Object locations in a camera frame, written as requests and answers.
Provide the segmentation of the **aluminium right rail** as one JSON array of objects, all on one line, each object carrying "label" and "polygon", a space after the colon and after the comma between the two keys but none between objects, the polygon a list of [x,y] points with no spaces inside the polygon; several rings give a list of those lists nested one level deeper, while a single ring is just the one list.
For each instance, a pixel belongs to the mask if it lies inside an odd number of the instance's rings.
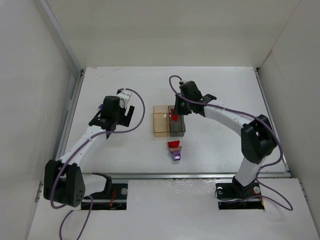
[{"label": "aluminium right rail", "polygon": [[[255,76],[256,76],[256,79],[257,79],[257,82],[258,82],[258,86],[259,86],[259,89],[260,89],[260,92],[261,92],[261,95],[262,95],[262,98],[263,98],[263,101],[264,101],[264,105],[265,105],[266,110],[267,110],[267,114],[268,114],[268,117],[269,117],[269,120],[270,120],[270,123],[271,123],[271,127],[272,127],[275,135],[277,137],[279,137],[279,135],[277,133],[276,126],[275,126],[275,123],[274,123],[274,120],[273,120],[273,117],[272,117],[271,110],[270,110],[269,105],[268,105],[268,101],[267,101],[265,92],[263,90],[263,86],[262,86],[261,79],[260,79],[260,76],[259,76],[259,68],[254,67],[253,69],[254,69]],[[283,154],[282,163],[284,165],[285,170],[290,174],[290,176],[292,176],[291,170],[289,168],[289,165],[288,165],[286,157],[285,157],[285,154]]]}]

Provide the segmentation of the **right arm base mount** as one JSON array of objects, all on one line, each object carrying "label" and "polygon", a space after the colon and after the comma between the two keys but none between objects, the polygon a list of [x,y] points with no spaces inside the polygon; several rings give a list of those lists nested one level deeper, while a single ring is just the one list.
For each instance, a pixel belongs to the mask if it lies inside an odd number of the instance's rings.
[{"label": "right arm base mount", "polygon": [[260,185],[253,181],[243,187],[233,179],[216,180],[214,195],[219,210],[264,210]]}]

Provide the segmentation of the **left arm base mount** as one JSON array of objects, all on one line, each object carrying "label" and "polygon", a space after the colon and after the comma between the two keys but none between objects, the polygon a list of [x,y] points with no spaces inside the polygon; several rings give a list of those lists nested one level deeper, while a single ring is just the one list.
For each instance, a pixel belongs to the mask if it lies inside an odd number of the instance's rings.
[{"label": "left arm base mount", "polygon": [[85,197],[80,204],[81,210],[124,211],[127,209],[129,185],[125,180],[113,180],[103,173],[91,175],[97,181],[85,184]]}]

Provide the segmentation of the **grey transparent container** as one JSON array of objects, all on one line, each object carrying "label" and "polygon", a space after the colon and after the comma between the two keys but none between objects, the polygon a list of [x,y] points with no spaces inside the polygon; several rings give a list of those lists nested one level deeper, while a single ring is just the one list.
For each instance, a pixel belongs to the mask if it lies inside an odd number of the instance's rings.
[{"label": "grey transparent container", "polygon": [[170,116],[174,113],[174,106],[168,106],[168,113],[169,113],[169,136],[170,137],[183,137],[186,132],[186,125],[184,121],[183,115],[178,115],[178,121],[172,121]]}]

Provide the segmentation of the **aluminium front rail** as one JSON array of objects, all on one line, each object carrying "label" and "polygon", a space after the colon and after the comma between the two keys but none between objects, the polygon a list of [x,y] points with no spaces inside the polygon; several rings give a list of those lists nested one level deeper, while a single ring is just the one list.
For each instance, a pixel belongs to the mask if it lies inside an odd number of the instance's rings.
[{"label": "aluminium front rail", "polygon": [[[106,173],[113,179],[126,180],[160,180],[160,179],[232,179],[234,173]],[[260,178],[287,179],[291,178],[289,172],[262,172]]]}]

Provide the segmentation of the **aluminium left rail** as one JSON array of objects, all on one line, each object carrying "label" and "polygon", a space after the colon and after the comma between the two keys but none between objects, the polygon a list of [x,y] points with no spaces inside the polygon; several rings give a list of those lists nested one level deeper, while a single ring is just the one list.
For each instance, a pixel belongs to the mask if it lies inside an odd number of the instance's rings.
[{"label": "aluminium left rail", "polygon": [[51,157],[51,159],[53,160],[56,160],[57,157],[65,152],[66,142],[68,141],[71,123],[73,121],[75,107],[79,98],[85,71],[85,69],[81,69],[77,76],[77,79],[75,79],[73,76],[71,77],[67,100],[64,105],[62,119],[58,129],[58,135],[56,138],[53,155]]}]

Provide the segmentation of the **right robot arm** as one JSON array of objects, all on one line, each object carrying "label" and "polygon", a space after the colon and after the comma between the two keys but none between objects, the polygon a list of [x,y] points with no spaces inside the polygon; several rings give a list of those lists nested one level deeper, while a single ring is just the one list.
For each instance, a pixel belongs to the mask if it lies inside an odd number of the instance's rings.
[{"label": "right robot arm", "polygon": [[180,81],[180,93],[175,95],[175,114],[199,114],[219,122],[240,136],[243,160],[232,179],[236,198],[244,198],[254,184],[265,158],[277,147],[267,116],[248,116],[225,107],[215,96],[202,95],[194,81]]}]

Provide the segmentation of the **amber transparent container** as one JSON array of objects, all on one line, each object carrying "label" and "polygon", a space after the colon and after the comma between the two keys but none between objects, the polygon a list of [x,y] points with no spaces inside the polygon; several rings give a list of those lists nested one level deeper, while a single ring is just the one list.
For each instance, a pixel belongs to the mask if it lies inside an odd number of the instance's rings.
[{"label": "amber transparent container", "polygon": [[166,105],[153,106],[153,135],[156,138],[165,138],[170,134],[169,107]]}]

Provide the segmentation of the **red curved lego brick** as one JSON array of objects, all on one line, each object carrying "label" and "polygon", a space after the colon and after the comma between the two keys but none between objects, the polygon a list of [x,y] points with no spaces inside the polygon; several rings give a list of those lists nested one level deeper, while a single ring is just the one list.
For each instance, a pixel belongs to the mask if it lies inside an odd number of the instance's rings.
[{"label": "red curved lego brick", "polygon": [[174,122],[177,122],[179,120],[179,115],[178,114],[174,114],[174,113],[171,113],[170,114],[170,119]]}]

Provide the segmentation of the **red flower lego piece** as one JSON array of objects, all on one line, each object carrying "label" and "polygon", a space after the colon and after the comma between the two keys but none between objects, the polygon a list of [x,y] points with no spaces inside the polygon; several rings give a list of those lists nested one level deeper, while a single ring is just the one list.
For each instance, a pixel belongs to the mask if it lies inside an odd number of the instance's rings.
[{"label": "red flower lego piece", "polygon": [[178,147],[180,146],[180,141],[179,141],[179,140],[169,141],[169,142],[167,143],[167,146],[168,146],[170,149],[178,148]]}]

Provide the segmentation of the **purple lego piece with butterfly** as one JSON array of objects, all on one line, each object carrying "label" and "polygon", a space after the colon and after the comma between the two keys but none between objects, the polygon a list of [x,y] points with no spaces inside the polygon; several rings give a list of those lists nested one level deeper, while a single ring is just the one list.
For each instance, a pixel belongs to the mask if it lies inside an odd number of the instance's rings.
[{"label": "purple lego piece with butterfly", "polygon": [[173,161],[176,162],[181,160],[181,150],[182,150],[181,146],[169,148],[168,150],[169,150],[169,153],[172,155]]}]

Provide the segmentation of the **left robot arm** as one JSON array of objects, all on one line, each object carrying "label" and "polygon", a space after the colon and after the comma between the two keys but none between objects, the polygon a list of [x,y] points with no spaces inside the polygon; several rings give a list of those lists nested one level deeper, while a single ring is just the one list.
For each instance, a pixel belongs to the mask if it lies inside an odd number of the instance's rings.
[{"label": "left robot arm", "polygon": [[131,94],[128,90],[119,90],[115,96],[106,96],[77,143],[57,160],[47,162],[43,185],[46,200],[77,207],[84,197],[107,190],[109,177],[100,173],[84,177],[82,171],[94,151],[118,125],[130,125],[135,110],[134,106],[128,105]]}]

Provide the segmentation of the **aluminium rail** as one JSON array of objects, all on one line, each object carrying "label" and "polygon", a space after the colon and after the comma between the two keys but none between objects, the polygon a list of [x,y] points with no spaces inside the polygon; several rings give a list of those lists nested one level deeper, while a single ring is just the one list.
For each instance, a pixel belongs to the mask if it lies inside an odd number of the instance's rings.
[{"label": "aluminium rail", "polygon": [[[276,126],[275,126],[275,123],[274,123],[274,120],[273,120],[273,117],[272,117],[271,110],[270,110],[269,105],[268,105],[268,101],[267,101],[265,92],[263,90],[263,86],[262,86],[261,79],[260,79],[260,76],[259,76],[259,68],[254,67],[253,69],[254,69],[255,76],[256,76],[256,79],[257,79],[257,82],[258,82],[258,86],[259,86],[259,89],[260,89],[260,92],[261,92],[261,95],[262,95],[262,98],[263,98],[263,101],[264,101],[264,105],[265,105],[266,110],[267,110],[267,114],[268,114],[268,117],[269,117],[269,120],[270,120],[270,123],[271,123],[271,127],[272,127],[275,135],[277,137],[279,137],[279,135],[277,133]],[[288,165],[286,157],[285,157],[285,154],[283,154],[282,163],[284,165],[285,170],[290,174],[290,176],[292,176],[291,170],[289,168],[289,165]]]},{"label": "aluminium rail", "polygon": [[[106,173],[113,179],[126,180],[160,180],[160,179],[232,179],[234,173]],[[291,178],[289,172],[262,172],[260,178],[287,179]]]},{"label": "aluminium rail", "polygon": [[77,76],[77,79],[75,79],[73,76],[71,77],[67,100],[64,105],[62,119],[58,129],[58,135],[56,138],[53,155],[51,157],[51,159],[53,160],[56,160],[57,157],[65,152],[66,142],[68,141],[71,123],[73,121],[75,107],[79,98],[85,71],[85,69],[81,69]]}]

